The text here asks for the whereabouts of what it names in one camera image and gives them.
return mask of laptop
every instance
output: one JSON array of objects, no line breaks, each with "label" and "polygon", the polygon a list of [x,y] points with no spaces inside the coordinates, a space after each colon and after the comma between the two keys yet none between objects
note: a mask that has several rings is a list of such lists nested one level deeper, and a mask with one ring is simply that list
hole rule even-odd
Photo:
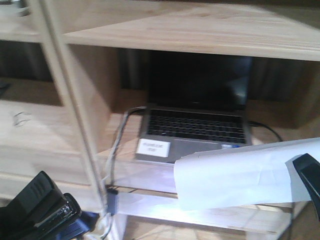
[{"label": "laptop", "polygon": [[195,152],[252,145],[245,117],[252,57],[150,51],[149,60],[138,161],[173,164]]}]

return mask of white paper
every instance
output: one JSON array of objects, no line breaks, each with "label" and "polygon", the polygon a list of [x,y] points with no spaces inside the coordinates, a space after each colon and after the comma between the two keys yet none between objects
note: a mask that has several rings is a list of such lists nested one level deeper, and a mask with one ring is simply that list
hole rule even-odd
[{"label": "white paper", "polygon": [[141,138],[136,150],[137,154],[167,158],[169,155],[170,142]]},{"label": "white paper", "polygon": [[174,180],[184,210],[309,201],[292,161],[320,160],[320,138],[196,152],[177,160]]}]

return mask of black device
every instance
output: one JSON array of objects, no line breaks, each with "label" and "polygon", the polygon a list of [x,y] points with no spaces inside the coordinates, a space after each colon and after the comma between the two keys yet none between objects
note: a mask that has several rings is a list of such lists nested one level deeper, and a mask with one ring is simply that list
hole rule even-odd
[{"label": "black device", "polygon": [[292,163],[311,197],[320,221],[320,163],[308,153],[293,160]]},{"label": "black device", "polygon": [[92,230],[99,217],[96,213],[93,216],[84,214],[83,219],[90,227],[57,238],[62,236],[61,232],[70,231],[72,223],[81,215],[81,208],[73,196],[62,194],[50,177],[41,171],[6,207],[0,208],[0,239],[69,240]]}]

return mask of white cable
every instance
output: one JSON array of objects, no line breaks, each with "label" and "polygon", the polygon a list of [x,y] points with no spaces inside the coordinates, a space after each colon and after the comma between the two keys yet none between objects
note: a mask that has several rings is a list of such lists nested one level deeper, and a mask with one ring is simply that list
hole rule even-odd
[{"label": "white cable", "polygon": [[115,158],[115,154],[116,154],[116,151],[118,149],[118,146],[119,146],[119,143],[120,143],[120,140],[122,138],[122,135],[123,135],[123,132],[124,132],[124,129],[125,129],[125,126],[127,124],[127,121],[128,121],[128,118],[129,116],[138,111],[138,110],[143,110],[143,109],[146,109],[146,106],[138,106],[138,107],[133,107],[133,108],[130,108],[128,109],[126,112],[124,112],[123,116],[122,116],[122,121],[118,127],[118,130],[117,130],[117,136],[116,136],[116,139],[113,143],[113,146],[111,148],[111,151],[109,153],[109,156],[105,162],[105,166],[104,166],[104,170],[106,173],[108,173],[108,169],[109,169],[109,164],[111,164],[111,171],[110,171],[110,174],[107,174],[103,179],[102,181],[104,182],[105,180],[107,180],[107,178],[111,178],[110,180],[110,184],[113,185],[114,184],[114,158]]},{"label": "white cable", "polygon": [[[120,125],[119,125],[119,127],[117,129],[116,139],[115,139],[115,141],[114,141],[114,143],[112,145],[111,151],[109,153],[109,156],[108,156],[108,158],[107,158],[107,160],[105,162],[105,166],[104,166],[104,170],[105,170],[106,174],[108,173],[108,169],[111,168],[110,169],[110,173],[107,174],[104,178],[102,178],[102,180],[101,180],[102,185],[105,185],[105,181],[109,177],[111,178],[110,179],[110,184],[111,185],[114,184],[114,168],[115,168],[114,161],[115,161],[115,156],[116,156],[116,152],[117,152],[119,143],[121,141],[125,126],[127,124],[128,118],[132,113],[134,113],[134,112],[136,112],[138,110],[143,110],[143,109],[146,109],[146,106],[133,107],[133,108],[130,108],[130,109],[128,109],[127,111],[125,111],[123,113],[121,123],[120,123]],[[112,225],[113,225],[113,220],[114,220],[114,218],[111,216],[111,214],[107,213],[107,212],[104,214],[103,218],[105,219],[105,222],[104,222],[105,231],[101,236],[99,236],[101,240],[105,240],[106,237],[108,236],[108,234],[110,233]]]}]

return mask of laptop trackpad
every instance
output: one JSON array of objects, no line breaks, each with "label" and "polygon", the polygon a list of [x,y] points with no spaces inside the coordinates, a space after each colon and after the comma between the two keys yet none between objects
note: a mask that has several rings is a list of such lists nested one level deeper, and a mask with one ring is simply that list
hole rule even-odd
[{"label": "laptop trackpad", "polygon": [[174,160],[178,160],[195,152],[218,150],[221,148],[220,143],[174,139],[170,153],[172,153]]}]

